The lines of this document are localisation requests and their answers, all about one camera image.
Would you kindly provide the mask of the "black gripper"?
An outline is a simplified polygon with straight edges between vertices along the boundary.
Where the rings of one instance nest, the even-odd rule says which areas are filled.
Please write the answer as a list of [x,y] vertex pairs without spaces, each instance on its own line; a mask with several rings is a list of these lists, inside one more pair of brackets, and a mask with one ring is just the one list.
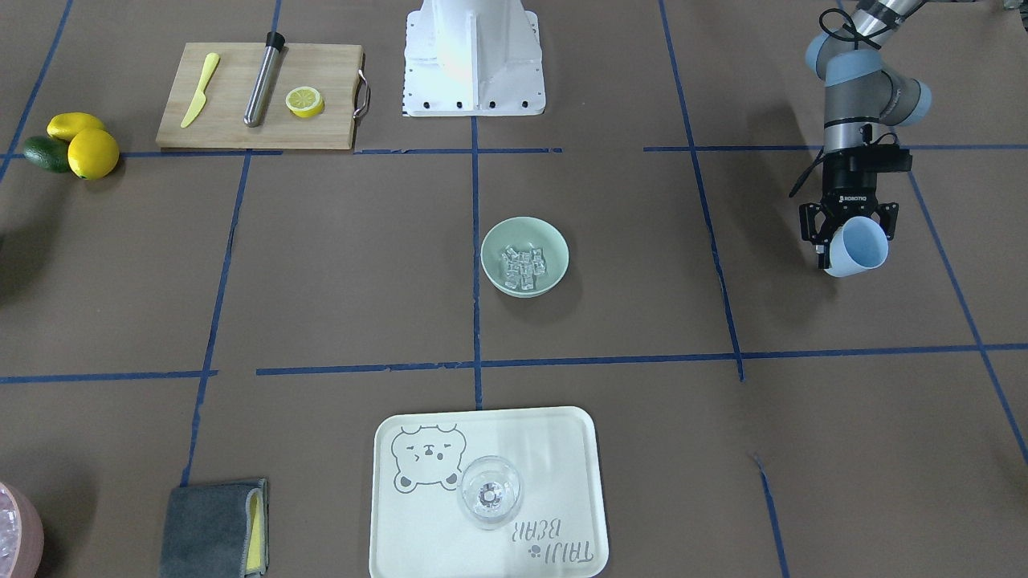
[[900,205],[878,203],[879,174],[906,173],[913,168],[913,154],[902,147],[853,147],[827,154],[822,162],[822,200],[799,207],[800,233],[814,246],[818,268],[832,267],[830,248],[840,219],[867,216],[877,209],[879,227],[886,240],[895,238]]

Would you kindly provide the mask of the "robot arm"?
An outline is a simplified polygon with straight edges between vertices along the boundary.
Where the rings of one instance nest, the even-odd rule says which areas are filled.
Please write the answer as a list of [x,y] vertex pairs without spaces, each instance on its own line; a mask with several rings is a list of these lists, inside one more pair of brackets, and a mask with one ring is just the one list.
[[825,87],[825,143],[816,202],[799,209],[801,237],[818,254],[818,267],[845,278],[881,267],[895,237],[895,202],[877,197],[881,174],[904,174],[913,154],[892,129],[921,121],[932,106],[930,87],[885,63],[881,49],[920,1],[859,1],[834,10],[841,25],[822,25],[809,44],[807,66]]

